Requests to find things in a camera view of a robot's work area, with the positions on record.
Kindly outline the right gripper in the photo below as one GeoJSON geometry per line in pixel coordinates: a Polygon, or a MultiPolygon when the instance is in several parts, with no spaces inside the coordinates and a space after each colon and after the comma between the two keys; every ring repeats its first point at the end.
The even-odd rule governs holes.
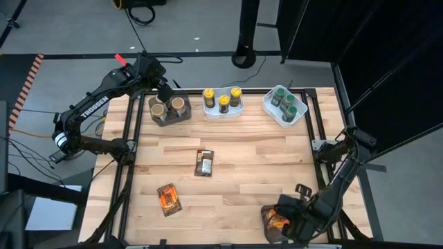
{"type": "Polygon", "coordinates": [[[321,222],[305,207],[306,201],[282,195],[282,204],[275,204],[275,213],[289,221],[282,228],[282,235],[300,245],[314,239],[321,222]]]}

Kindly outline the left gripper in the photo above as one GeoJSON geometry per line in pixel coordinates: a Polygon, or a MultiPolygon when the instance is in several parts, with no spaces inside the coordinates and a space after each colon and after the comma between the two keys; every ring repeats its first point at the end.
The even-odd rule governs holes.
{"type": "Polygon", "coordinates": [[[166,69],[155,57],[142,56],[138,58],[138,83],[142,89],[158,89],[158,98],[168,102],[174,95],[174,90],[166,84],[164,74],[166,69]]]}

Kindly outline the brown spice packet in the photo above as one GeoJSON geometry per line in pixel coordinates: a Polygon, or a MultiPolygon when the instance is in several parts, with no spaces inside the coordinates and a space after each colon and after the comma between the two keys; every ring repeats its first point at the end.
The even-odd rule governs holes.
{"type": "Polygon", "coordinates": [[[214,151],[198,150],[196,157],[195,176],[212,176],[214,151]]]}

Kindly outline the green lid spice jar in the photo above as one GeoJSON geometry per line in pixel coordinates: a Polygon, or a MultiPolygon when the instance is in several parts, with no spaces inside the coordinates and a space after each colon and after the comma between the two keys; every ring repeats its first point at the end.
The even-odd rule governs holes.
{"type": "Polygon", "coordinates": [[[280,110],[285,112],[295,101],[296,97],[292,94],[285,95],[280,104],[280,110]]]}
{"type": "Polygon", "coordinates": [[[285,90],[281,88],[276,89],[274,91],[271,104],[275,107],[279,107],[284,97],[285,97],[285,90]]]}
{"type": "Polygon", "coordinates": [[[287,107],[282,114],[282,120],[285,122],[292,122],[297,115],[297,108],[295,106],[287,107]]]}

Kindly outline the grey translucent deep bin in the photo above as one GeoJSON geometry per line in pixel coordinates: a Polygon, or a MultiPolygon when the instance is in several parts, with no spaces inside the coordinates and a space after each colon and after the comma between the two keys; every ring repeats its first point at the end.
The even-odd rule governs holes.
{"type": "MultiPolygon", "coordinates": [[[[151,113],[151,107],[154,104],[158,104],[158,102],[155,100],[155,97],[156,96],[154,96],[153,98],[150,98],[149,101],[148,101],[149,108],[150,108],[150,113],[151,113]]],[[[156,120],[155,118],[152,117],[152,114],[151,114],[152,120],[160,127],[165,127],[165,126],[168,126],[168,125],[173,125],[173,124],[178,123],[178,122],[183,122],[185,120],[191,119],[191,117],[192,117],[192,107],[191,107],[191,104],[190,104],[190,100],[189,100],[188,94],[184,90],[177,90],[177,91],[175,91],[174,95],[169,99],[168,102],[166,102],[166,104],[163,104],[163,106],[165,107],[165,110],[167,112],[167,116],[165,118],[165,122],[160,122],[159,120],[156,120]],[[177,98],[177,97],[183,98],[185,103],[186,103],[186,112],[181,117],[179,117],[176,114],[176,112],[174,111],[174,109],[172,108],[172,105],[171,105],[171,101],[174,98],[177,98]]]]}

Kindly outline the white square bin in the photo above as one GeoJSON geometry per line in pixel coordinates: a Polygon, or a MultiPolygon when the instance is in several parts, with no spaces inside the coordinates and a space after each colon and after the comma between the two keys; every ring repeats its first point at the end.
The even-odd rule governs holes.
{"type": "Polygon", "coordinates": [[[202,94],[204,103],[204,113],[208,119],[220,119],[220,118],[236,118],[241,115],[244,110],[243,93],[240,98],[240,104],[237,107],[232,107],[229,103],[228,113],[219,112],[219,97],[221,95],[227,95],[230,98],[230,90],[236,86],[222,87],[213,89],[215,92],[215,106],[213,108],[207,108],[204,103],[204,95],[202,94]]]}

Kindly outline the black equipment box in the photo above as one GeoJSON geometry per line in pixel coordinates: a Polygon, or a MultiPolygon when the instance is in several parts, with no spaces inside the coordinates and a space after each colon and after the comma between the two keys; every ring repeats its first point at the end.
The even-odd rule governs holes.
{"type": "Polygon", "coordinates": [[[111,0],[111,3],[120,10],[145,6],[164,6],[167,0],[111,0]]]}

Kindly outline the black pole with round base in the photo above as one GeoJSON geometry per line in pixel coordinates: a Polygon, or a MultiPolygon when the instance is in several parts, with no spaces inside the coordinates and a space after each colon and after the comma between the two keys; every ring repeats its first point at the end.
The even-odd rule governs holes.
{"type": "Polygon", "coordinates": [[[242,0],[238,43],[236,51],[231,56],[231,62],[238,68],[250,68],[256,61],[253,41],[259,5],[260,0],[242,0]]]}

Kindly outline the black power adapter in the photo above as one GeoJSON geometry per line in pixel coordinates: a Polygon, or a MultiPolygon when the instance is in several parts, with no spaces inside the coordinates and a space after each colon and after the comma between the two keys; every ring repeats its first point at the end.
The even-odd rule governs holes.
{"type": "Polygon", "coordinates": [[[55,164],[65,160],[68,157],[68,154],[65,154],[63,151],[57,151],[54,154],[49,156],[49,159],[53,161],[55,164]]]}

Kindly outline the orange black hazard tape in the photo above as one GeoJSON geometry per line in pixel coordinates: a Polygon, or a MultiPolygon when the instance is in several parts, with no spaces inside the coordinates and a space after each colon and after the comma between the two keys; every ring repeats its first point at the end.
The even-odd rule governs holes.
{"type": "Polygon", "coordinates": [[[26,74],[26,78],[23,81],[23,86],[20,89],[19,95],[17,97],[16,102],[12,106],[12,111],[9,117],[8,121],[8,128],[9,130],[13,130],[15,128],[15,125],[18,121],[18,117],[24,107],[26,98],[28,97],[30,90],[32,89],[33,82],[35,80],[36,74],[42,64],[42,61],[44,59],[43,54],[37,54],[33,60],[33,63],[29,69],[29,71],[26,74]]]}

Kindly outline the black tripod leg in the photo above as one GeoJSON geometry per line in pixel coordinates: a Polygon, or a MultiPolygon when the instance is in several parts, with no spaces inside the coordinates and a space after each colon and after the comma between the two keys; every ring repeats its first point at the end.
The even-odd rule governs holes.
{"type": "Polygon", "coordinates": [[[20,29],[20,25],[17,20],[22,10],[24,9],[24,6],[26,5],[27,1],[28,0],[18,0],[17,7],[10,16],[4,13],[4,15],[6,16],[6,24],[5,28],[0,33],[0,48],[4,45],[6,39],[8,38],[8,35],[13,29],[20,29]]]}

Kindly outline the black curtain partition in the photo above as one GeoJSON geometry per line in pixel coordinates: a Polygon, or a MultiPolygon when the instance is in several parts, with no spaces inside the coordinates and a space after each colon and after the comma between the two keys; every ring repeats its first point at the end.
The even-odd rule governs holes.
{"type": "Polygon", "coordinates": [[[443,0],[279,0],[282,57],[329,62],[386,154],[443,127],[443,0]]]}

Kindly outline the black aluminium table frame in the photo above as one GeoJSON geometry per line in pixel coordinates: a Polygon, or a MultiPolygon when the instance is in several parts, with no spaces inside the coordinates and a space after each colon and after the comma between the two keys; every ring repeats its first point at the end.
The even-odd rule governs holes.
{"type": "Polygon", "coordinates": [[[333,139],[344,127],[331,88],[295,90],[308,107],[285,129],[262,108],[263,89],[244,90],[244,110],[236,118],[208,119],[201,91],[189,90],[189,120],[166,127],[151,118],[148,95],[128,110],[128,98],[111,101],[104,137],[123,133],[125,117],[137,141],[132,169],[117,172],[109,156],[99,156],[89,190],[80,241],[87,240],[110,207],[114,185],[126,185],[127,206],[115,216],[111,235],[129,248],[274,249],[264,235],[261,209],[282,194],[296,196],[301,183],[317,190],[313,145],[333,139]],[[214,151],[212,176],[195,176],[198,150],[214,151]],[[165,217],[157,189],[172,183],[182,211],[165,217]]]}

